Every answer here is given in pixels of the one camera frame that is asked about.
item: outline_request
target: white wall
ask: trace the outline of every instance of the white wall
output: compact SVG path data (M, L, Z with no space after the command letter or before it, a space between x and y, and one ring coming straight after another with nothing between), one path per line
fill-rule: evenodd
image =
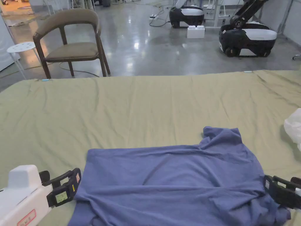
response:
M301 45L301 1L293 1L283 34Z
M278 31L290 0L269 0L262 9L261 22L272 30Z

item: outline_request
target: wooden chair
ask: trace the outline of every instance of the wooden chair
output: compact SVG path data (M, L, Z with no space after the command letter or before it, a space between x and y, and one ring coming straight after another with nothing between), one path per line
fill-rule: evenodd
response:
M93 42L77 42L68 44L64 27L69 24L91 24L95 33L96 44ZM46 34L56 28L60 29L63 46L50 52L48 56L45 57L40 41ZM106 55L104 53L104 48L100 40L100 33L101 29L99 26L98 16L96 12L92 10L70 9L60 11L50 16L33 36L33 41L41 59L41 64L46 77L51 79L47 62L68 62L71 76L74 78L71 62L92 61L95 59L100 60L103 77L107 76L106 69L108 74L111 74Z

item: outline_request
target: mattress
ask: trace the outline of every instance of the mattress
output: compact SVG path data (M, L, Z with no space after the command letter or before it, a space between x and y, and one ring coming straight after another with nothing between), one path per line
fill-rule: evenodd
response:
M205 126L239 128L266 174L301 177L301 153L283 128L301 107L300 71L200 76L27 80L0 93L0 187L18 165L57 177L92 148L197 144ZM75 203L40 223L65 226ZM288 225L299 225L293 214Z

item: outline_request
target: polished floor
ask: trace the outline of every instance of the polished floor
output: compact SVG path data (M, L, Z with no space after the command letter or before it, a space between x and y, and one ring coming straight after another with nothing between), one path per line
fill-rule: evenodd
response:
M135 3L112 5L109 8L96 6L101 22L101 39L111 70L111 76L145 76L145 75L202 75L253 70L298 70L300 61L292 61L292 56L300 49L284 36L278 36L272 53L267 58L228 58L219 49L218 29L207 29L204 39L187 39L186 29L173 29L170 23L162 27L151 27L149 16L157 14L160 9L155 4L164 5L161 20L153 25L164 23L168 14L166 7L172 0L155 2L141 0ZM10 27L16 43L32 41L32 36L42 20L33 21L19 27ZM89 25L70 25L66 27L68 42L92 41L94 33ZM62 45L58 30L49 33L42 42L45 52ZM33 51L21 53L24 68L39 66ZM98 60L73 63L75 70L88 71L102 76ZM52 78L71 78L70 72L63 70L57 63L49 65ZM11 65L0 72L0 91L21 81L20 73ZM41 67L26 70L28 79L43 79L45 74ZM91 74L76 72L76 78L93 77Z

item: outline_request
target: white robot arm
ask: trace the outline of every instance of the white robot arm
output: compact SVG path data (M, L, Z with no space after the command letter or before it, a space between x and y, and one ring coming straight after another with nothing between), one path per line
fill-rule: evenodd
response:
M79 168L50 180L49 172L39 173L35 165L18 166L0 190L0 226L36 226L53 207L73 199L80 181Z
M187 1L187 0L178 0L178 1L176 2L176 4L175 4L175 7L176 7L177 9L182 8L182 6L185 5L185 2L186 2L186 1Z

